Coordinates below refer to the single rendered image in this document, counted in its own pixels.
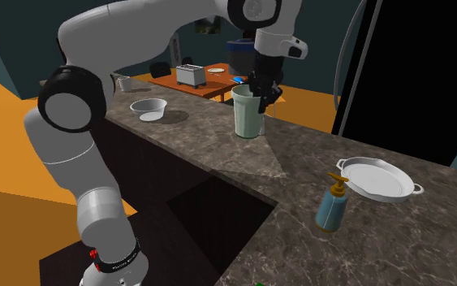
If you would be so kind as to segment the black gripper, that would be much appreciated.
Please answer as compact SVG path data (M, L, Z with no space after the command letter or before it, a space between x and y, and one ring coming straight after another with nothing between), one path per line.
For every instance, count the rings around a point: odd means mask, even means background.
M258 113L264 114L266 107L274 104L281 96L278 87L283 78L284 57L271 57L256 53L253 69L248 73L247 84L254 97L260 97Z

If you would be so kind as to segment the pale green ribbed cup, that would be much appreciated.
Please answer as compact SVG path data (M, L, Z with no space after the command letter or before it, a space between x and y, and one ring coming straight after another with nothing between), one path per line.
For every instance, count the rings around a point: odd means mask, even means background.
M248 84L240 84L231 90L234 102L235 134L252 139L260 136L264 114L259 112L261 98L255 97Z

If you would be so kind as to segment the orange dining table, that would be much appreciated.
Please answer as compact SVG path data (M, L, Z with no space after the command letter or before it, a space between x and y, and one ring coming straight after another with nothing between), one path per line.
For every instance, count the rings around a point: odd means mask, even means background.
M230 66L227 63L216 63L203 67L196 65L189 56L182 58L176 67L170 66L170 68L169 76L156 79L151 77L149 82L201 98L220 97L221 102L226 100L225 94L229 93L233 87L244 84L248 79L243 75L231 74Z

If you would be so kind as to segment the black chair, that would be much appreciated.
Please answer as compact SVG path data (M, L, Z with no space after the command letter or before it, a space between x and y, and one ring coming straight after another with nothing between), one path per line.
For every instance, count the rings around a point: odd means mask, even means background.
M151 77L156 79L171 74L170 64L168 62L155 62L149 66Z

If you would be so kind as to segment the white bowl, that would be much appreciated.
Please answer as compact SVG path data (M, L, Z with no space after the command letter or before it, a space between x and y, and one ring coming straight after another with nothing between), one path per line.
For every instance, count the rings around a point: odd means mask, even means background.
M130 110L144 122L159 120L163 117L167 101L160 98L146 98L133 102Z

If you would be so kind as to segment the blue soap dispenser gold pump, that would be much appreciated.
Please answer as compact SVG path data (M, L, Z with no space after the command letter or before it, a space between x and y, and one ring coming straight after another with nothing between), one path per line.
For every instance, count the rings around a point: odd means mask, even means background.
M323 232L336 232L341 225L348 196L344 184L349 179L332 172L328 176L336 180L336 183L326 188L318 212L315 217L317 227Z

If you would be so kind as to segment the dark robot stand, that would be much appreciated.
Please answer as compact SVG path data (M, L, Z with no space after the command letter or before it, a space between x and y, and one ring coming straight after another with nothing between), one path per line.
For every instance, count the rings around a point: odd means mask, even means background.
M149 271L142 286L214 286L220 275L182 224L165 211L157 220L150 214L129 217ZM93 262L92 249L78 241L39 261L40 286L78 286Z

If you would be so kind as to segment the dark framed wall picture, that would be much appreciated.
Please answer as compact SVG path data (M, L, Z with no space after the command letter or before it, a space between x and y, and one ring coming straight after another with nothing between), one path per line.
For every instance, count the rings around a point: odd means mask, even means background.
M221 17L212 15L195 21L195 32L198 34L215 35L221 32Z

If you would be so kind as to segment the white two-handled baking dish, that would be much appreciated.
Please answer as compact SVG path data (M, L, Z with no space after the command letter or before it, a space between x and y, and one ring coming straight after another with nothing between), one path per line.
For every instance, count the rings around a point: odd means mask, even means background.
M376 202L400 203L425 189L396 166L378 158L341 158L336 167L348 179L347 186L362 197Z

